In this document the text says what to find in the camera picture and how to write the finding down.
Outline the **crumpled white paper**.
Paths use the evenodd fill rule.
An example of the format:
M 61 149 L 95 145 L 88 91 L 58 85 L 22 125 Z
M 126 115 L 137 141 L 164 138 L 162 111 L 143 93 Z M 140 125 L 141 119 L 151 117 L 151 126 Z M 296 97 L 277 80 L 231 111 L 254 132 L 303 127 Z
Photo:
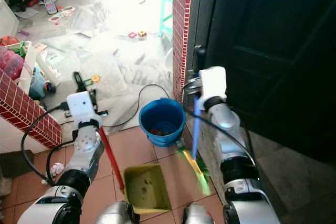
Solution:
M 55 184 L 55 182 L 57 181 L 57 176 L 58 174 L 60 174 L 61 172 L 63 172 L 63 170 L 65 169 L 65 165 L 63 163 L 54 163 L 52 164 L 52 166 L 49 169 L 49 172 L 46 174 L 46 178 L 49 178 L 49 181 L 47 180 L 41 180 L 41 184 Z

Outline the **blue handled green broom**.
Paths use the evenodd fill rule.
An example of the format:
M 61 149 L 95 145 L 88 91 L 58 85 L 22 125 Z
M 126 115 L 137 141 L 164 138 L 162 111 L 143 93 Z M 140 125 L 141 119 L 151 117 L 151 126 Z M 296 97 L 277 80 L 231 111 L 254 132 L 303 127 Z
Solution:
M 195 178 L 199 183 L 200 189 L 203 195 L 211 195 L 212 190 L 208 183 L 209 178 L 209 170 L 206 166 L 203 159 L 199 156 L 197 152 L 198 147 L 198 140 L 200 137 L 200 119 L 195 117 L 193 126 L 193 133 L 192 133 L 192 147 L 189 151 L 183 144 L 180 145 L 179 149 L 182 152 L 183 157 L 185 157 L 187 163 L 190 165 L 192 170 L 194 171 Z

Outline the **small red yellow toy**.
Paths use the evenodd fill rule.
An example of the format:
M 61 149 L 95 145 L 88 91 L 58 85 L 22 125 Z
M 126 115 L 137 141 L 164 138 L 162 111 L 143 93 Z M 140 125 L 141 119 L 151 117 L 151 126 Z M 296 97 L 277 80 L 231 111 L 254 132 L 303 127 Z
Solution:
M 144 41 L 147 38 L 147 33 L 144 30 L 132 31 L 127 34 L 127 37 L 137 41 Z

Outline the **blue plastic bucket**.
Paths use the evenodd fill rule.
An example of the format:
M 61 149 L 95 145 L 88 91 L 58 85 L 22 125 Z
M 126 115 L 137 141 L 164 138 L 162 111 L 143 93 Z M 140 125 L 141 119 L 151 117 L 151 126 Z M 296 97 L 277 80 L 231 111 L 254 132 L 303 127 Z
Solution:
M 149 142 L 157 147 L 170 147 L 180 140 L 186 123 L 182 105 L 170 98 L 149 102 L 139 112 L 139 126 Z

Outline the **silver robot left knee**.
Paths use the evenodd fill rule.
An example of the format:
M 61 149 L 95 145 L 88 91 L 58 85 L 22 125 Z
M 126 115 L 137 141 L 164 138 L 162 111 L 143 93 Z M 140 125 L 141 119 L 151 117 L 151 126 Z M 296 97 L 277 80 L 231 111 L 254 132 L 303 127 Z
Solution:
M 106 207 L 96 218 L 94 224 L 131 224 L 128 207 L 127 202 L 119 200 Z

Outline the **white cabinet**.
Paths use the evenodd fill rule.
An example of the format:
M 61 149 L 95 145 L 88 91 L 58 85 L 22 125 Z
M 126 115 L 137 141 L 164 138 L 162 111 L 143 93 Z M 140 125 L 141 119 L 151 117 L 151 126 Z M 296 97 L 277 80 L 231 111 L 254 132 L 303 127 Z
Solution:
M 19 20 L 5 0 L 0 0 L 0 37 L 15 36 Z

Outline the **dark door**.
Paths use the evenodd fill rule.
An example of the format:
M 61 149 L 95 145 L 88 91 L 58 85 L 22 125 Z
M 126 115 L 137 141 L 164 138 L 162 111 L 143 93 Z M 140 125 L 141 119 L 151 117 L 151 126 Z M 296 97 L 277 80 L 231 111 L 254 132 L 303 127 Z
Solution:
M 336 0 L 214 0 L 205 48 L 252 132 L 336 166 Z

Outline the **grey toy phone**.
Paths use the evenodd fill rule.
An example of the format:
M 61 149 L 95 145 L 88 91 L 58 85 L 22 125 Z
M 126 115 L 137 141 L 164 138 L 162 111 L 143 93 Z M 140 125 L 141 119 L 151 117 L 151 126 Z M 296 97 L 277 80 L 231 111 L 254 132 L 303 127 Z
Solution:
M 44 0 L 44 6 L 48 15 L 55 15 L 58 13 L 56 0 Z

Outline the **silver robot right knee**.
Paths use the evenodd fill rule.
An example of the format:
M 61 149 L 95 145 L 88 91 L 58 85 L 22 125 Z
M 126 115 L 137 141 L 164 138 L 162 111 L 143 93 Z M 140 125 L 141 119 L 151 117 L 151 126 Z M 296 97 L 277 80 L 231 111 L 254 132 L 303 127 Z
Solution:
M 183 209 L 182 224 L 215 224 L 215 222 L 204 205 L 192 203 Z

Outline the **green plastic stool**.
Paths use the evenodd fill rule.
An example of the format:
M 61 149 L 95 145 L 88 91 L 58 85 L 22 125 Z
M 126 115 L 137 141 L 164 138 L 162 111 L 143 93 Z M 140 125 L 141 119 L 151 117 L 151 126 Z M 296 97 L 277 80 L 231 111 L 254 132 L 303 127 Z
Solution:
M 159 30 L 158 36 L 170 36 L 173 32 L 172 29 L 172 0 L 161 0 L 159 12 Z

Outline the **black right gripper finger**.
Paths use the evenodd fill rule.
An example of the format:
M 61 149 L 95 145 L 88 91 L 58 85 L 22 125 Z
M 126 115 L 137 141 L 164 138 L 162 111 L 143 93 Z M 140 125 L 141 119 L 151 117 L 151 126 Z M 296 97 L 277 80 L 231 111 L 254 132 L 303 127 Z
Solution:
M 200 70 L 205 68 L 206 63 L 206 47 L 195 46 L 194 47 L 194 73 L 199 73 Z

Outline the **pink plastic bag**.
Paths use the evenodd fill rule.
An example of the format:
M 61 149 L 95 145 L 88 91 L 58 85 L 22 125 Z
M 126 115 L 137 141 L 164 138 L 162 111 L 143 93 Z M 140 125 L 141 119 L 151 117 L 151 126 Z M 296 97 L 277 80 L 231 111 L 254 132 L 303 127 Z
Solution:
M 24 59 L 19 54 L 7 47 L 0 47 L 0 68 L 11 80 L 21 76 L 23 66 Z

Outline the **dark grey block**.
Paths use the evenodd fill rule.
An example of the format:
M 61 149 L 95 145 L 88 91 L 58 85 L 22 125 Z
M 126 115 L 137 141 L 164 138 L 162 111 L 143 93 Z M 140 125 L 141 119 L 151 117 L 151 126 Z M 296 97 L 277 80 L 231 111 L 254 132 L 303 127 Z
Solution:
M 17 178 L 32 172 L 31 167 L 27 164 L 24 155 L 20 151 L 0 154 L 0 166 L 3 178 Z

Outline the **yellow dustpan with red handle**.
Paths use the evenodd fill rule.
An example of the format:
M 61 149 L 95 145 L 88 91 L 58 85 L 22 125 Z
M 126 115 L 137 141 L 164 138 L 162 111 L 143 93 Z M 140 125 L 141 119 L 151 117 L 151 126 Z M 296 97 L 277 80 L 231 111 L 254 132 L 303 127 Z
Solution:
M 165 178 L 158 164 L 154 146 L 143 130 L 129 130 L 103 135 L 105 155 L 121 198 L 134 208 L 135 214 L 155 215 L 171 210 Z

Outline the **blue plastic toy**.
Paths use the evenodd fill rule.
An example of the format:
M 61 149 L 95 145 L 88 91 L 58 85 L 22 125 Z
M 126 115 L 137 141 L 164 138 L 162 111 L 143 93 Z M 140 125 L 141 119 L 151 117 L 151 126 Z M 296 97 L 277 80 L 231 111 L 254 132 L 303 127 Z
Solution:
M 32 100 L 41 100 L 44 97 L 55 94 L 57 87 L 52 82 L 46 80 L 43 76 L 43 72 L 37 67 L 33 70 L 33 78 L 29 87 L 29 97 Z

